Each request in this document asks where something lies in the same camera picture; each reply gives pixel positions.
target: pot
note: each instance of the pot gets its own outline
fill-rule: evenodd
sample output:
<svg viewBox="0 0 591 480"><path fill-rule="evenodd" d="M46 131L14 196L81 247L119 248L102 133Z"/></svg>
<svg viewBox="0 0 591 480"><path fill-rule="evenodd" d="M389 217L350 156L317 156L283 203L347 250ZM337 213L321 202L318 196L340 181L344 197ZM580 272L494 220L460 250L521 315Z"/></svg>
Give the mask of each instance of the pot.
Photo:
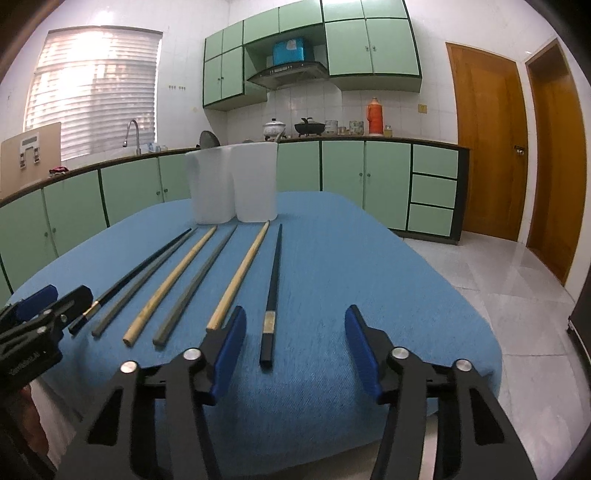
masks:
<svg viewBox="0 0 591 480"><path fill-rule="evenodd" d="M295 131L300 134L300 137L302 135L320 135L324 131L325 125L320 122L314 122L312 117L302 117L302 120L303 122L294 125Z"/></svg>
<svg viewBox="0 0 591 480"><path fill-rule="evenodd" d="M262 133L265 136L265 140L269 140L282 134L283 130L285 130L285 123L278 121L277 118L272 118L270 122L264 125Z"/></svg>

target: range hood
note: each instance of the range hood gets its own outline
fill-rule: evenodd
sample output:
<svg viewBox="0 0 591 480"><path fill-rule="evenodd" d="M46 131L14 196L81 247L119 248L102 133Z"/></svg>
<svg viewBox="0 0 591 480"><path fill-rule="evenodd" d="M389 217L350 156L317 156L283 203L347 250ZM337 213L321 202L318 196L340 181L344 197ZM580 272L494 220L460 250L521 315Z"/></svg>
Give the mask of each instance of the range hood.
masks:
<svg viewBox="0 0 591 480"><path fill-rule="evenodd" d="M329 72L319 61L291 61L269 67L248 79L269 90L277 90L298 82L327 79Z"/></svg>

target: blue box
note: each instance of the blue box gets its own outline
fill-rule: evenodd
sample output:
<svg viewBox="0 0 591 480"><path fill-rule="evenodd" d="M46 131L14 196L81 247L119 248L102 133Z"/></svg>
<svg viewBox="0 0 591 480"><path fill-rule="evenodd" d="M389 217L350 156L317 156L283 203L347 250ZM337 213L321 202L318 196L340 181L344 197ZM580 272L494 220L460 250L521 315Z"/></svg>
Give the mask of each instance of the blue box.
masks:
<svg viewBox="0 0 591 480"><path fill-rule="evenodd" d="M273 46L273 65L304 60L314 60L314 51L303 37L282 41Z"/></svg>

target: window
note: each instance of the window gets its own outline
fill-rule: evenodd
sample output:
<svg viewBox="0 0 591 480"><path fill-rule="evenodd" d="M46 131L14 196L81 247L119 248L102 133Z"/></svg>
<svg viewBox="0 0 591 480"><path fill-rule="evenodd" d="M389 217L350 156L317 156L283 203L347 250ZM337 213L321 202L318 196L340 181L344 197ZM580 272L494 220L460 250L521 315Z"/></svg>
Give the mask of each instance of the window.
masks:
<svg viewBox="0 0 591 480"><path fill-rule="evenodd" d="M132 118L140 144L153 142L161 39L160 32L121 27L50 31L33 76L24 130L61 122L62 160L121 148ZM129 135L135 145L135 132Z"/></svg>

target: tiled floor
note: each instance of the tiled floor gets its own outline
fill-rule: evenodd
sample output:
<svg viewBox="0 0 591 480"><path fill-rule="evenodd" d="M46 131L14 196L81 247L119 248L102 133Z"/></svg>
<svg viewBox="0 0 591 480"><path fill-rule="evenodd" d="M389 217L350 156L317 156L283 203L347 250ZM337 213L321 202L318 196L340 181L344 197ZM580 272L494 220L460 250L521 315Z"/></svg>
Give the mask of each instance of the tiled floor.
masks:
<svg viewBox="0 0 591 480"><path fill-rule="evenodd" d="M491 324L503 351L499 401L539 480L553 478L591 421L589 385L566 333L573 299L521 244L469 232L458 246L405 242Z"/></svg>

